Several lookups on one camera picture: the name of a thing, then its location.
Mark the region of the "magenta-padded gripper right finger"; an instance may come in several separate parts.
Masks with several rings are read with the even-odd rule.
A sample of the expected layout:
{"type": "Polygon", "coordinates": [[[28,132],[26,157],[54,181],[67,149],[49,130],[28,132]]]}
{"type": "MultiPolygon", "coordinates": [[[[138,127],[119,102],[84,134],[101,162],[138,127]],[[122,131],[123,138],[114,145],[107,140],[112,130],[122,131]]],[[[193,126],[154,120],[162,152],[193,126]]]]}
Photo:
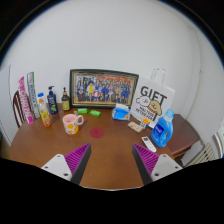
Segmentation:
{"type": "Polygon", "coordinates": [[[158,155],[136,143],[132,144],[132,154],[144,185],[182,169],[182,167],[167,154],[158,155]]]}

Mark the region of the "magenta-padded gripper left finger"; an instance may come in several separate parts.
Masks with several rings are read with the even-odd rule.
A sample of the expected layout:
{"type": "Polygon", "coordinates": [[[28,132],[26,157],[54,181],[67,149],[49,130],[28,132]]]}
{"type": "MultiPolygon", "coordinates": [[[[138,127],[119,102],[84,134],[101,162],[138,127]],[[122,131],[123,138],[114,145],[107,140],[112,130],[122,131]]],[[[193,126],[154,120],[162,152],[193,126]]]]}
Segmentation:
{"type": "Polygon", "coordinates": [[[87,143],[66,155],[56,154],[42,169],[79,185],[90,155],[91,144],[87,143]]]}

